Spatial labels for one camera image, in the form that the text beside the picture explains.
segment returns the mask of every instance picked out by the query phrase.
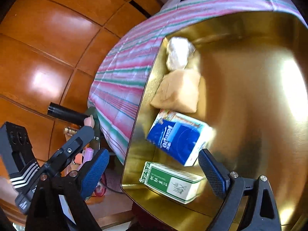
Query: black handle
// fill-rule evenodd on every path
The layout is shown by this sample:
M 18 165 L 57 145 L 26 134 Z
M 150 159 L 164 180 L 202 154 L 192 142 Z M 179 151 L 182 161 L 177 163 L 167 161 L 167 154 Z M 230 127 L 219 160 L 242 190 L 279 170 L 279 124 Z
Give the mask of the black handle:
M 80 126 L 83 126 L 84 119 L 89 117 L 86 114 L 79 113 L 53 102 L 49 104 L 47 115 Z

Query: crumpled plastic wrap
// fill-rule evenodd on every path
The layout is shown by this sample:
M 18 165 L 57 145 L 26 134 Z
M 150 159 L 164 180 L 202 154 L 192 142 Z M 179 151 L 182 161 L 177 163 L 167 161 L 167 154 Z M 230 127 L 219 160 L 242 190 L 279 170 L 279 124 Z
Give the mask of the crumpled plastic wrap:
M 188 57 L 195 51 L 195 47 L 187 38 L 172 37 L 167 45 L 167 68 L 169 71 L 186 67 Z

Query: striped tablecloth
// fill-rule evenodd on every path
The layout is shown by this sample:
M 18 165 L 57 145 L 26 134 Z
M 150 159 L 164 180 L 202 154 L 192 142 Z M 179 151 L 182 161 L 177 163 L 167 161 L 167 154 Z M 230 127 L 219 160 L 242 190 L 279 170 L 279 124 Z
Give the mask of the striped tablecloth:
M 290 0 L 185 0 L 131 29 L 108 53 L 91 86 L 101 130 L 123 163 L 142 92 L 164 36 L 208 18 L 240 11 L 281 11 L 302 16 Z

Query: blue and white tissue package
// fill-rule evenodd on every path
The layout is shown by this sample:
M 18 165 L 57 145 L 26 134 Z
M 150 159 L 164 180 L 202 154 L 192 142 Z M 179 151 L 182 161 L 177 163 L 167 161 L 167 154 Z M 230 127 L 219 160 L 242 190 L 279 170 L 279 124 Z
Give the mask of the blue and white tissue package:
M 147 140 L 184 166 L 193 166 L 199 151 L 207 146 L 213 129 L 192 117 L 161 109 Z

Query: metal bolt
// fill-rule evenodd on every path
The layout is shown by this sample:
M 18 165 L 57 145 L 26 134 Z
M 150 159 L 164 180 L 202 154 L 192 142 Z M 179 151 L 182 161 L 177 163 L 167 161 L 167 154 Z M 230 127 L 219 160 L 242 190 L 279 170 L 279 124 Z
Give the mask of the metal bolt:
M 233 177 L 233 178 L 238 178 L 238 173 L 237 172 L 231 172 L 230 175 Z
M 76 170 L 70 171 L 70 177 L 76 177 L 77 175 L 78 175 L 78 171 Z
M 263 181 L 267 181 L 267 177 L 266 176 L 260 176 L 260 179 Z
M 46 180 L 47 179 L 47 175 L 41 175 L 41 180 Z

